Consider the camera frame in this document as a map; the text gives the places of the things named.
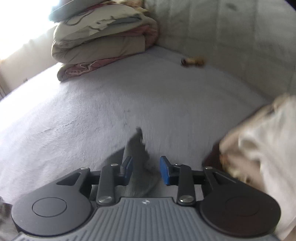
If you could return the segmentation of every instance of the circular cover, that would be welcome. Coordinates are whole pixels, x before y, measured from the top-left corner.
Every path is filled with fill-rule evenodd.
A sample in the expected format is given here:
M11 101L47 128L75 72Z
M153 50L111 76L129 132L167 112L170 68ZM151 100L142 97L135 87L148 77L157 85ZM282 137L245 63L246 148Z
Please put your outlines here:
M62 185L37 189L12 207L18 231L40 237L68 233L81 226L91 213L91 203L85 196Z
M277 202L247 185L225 185L200 204L203 219L219 232L235 237L259 237L274 231L281 211Z

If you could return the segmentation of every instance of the bed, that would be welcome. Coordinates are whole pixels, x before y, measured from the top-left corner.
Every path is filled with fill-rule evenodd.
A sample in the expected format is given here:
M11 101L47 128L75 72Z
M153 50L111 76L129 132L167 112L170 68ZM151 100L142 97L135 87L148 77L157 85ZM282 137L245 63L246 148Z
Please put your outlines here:
M158 46L60 83L59 65L0 102L0 195L14 202L77 168L100 170L141 127L161 155L200 169L255 109L296 91L296 15L283 0L146 0ZM184 68L204 56L204 68ZM150 196L174 196L159 184ZM197 189L197 197L202 194Z

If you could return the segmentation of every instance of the pink blanket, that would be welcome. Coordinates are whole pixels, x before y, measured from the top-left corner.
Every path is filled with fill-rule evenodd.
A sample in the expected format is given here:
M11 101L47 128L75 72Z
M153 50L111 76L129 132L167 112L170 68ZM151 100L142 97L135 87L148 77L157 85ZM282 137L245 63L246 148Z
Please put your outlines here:
M126 32L115 34L113 36L140 36L140 35L144 35L145 48L147 49L155 43L158 37L158 31L155 29L152 29L149 25L143 25ZM115 58L100 59L94 62L81 63L81 64L75 64L75 65L66 64L60 68L60 70L58 71L57 77L59 81L64 81L72 77L81 76L82 74L89 73L90 71L101 68L107 64L110 64L112 62L115 62L117 60L120 60L126 57L128 57L128 55L115 57Z

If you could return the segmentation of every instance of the ribbed gray surface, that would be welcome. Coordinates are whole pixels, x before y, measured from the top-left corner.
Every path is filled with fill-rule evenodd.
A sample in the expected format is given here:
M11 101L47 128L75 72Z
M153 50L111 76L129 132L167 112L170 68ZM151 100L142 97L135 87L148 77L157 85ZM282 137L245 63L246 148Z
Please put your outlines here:
M99 208L91 221L70 234L47 239L20 234L15 241L243 240L216 232L202 221L194 208L178 206L172 198L151 198L149 203L146 200L122 198L112 207ZM272 235L248 240L277 241Z

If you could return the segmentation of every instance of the pink fabric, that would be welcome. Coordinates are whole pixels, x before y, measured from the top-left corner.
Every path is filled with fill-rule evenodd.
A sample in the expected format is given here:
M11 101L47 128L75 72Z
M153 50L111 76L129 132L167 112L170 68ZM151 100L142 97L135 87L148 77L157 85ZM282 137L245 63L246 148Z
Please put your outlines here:
M152 29L149 25L139 26L137 28L119 34L115 34L113 36L140 36L142 34L145 36L146 49L151 47L158 37L158 31L156 29ZM100 59L94 62L76 64L66 69L65 73L63 74L62 80L67 80L72 77L81 76L83 74L89 73L95 69L101 68L107 64L110 64L112 62L126 57L128 57L128 55L115 58Z

